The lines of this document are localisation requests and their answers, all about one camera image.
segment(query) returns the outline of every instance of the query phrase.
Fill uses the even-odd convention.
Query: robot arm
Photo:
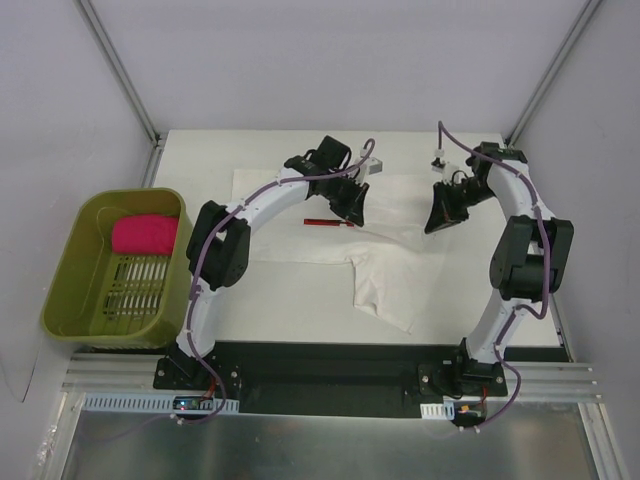
[[[502,395],[506,394],[504,389],[495,389],[496,379],[504,378],[502,357],[496,349],[508,344],[527,311],[534,312],[533,303],[543,301],[542,311],[536,316],[544,316],[548,294],[555,292],[562,281],[573,225],[556,219],[540,200],[521,151],[483,142],[473,153],[466,163],[474,175],[457,183],[457,167],[444,164],[439,158],[432,164],[443,172],[443,181],[434,185],[434,203],[425,233],[461,223],[469,217],[468,207],[493,196],[500,203],[507,225],[491,259],[489,277],[494,290],[484,313],[476,328],[462,340],[451,366],[435,373],[433,381],[436,389],[454,395],[477,391],[478,386]],[[493,162],[478,157],[490,157]],[[546,242],[541,238],[542,230]],[[543,243],[548,243],[549,248],[548,269],[544,254],[539,253]]]
[[[364,183],[365,174],[382,170],[382,163],[370,157],[372,149],[373,144],[352,167],[342,167],[351,151],[327,136],[317,150],[287,160],[275,181],[239,201],[227,205],[209,201],[202,207],[187,248],[189,267],[197,283],[191,291],[184,329],[176,339],[179,350],[197,357],[196,352],[205,356],[213,349],[226,288],[244,274],[250,237],[269,220],[313,195],[322,195],[339,217],[364,225],[364,200],[369,188]],[[210,238],[214,229],[216,234]]]

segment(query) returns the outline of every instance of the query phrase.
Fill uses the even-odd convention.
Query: pink cloth
[[[135,215],[113,226],[111,248],[129,255],[171,255],[178,233],[178,219],[164,215]]]

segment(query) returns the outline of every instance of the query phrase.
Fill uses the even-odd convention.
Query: gray wall
[[[576,228],[560,298],[594,362],[631,478],[640,478],[640,2],[604,2],[519,146]]]
[[[71,0],[0,7],[0,145],[0,477],[13,480],[69,358],[38,317],[72,221],[94,193],[136,185],[149,155]]]
[[[95,0],[172,128],[508,133],[584,0]]]

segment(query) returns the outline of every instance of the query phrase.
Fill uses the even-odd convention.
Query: plastic basket
[[[173,255],[113,253],[115,222],[149,213],[179,217]],[[188,304],[191,230],[184,200],[173,190],[118,190],[90,199],[51,284],[44,330],[58,340],[101,348],[158,348],[174,341]]]

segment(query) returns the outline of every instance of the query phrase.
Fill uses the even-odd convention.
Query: red pen
[[[320,218],[305,218],[305,225],[315,225],[318,227],[340,227],[345,225],[347,227],[355,227],[355,225],[351,222],[347,222],[345,220],[323,220]]]

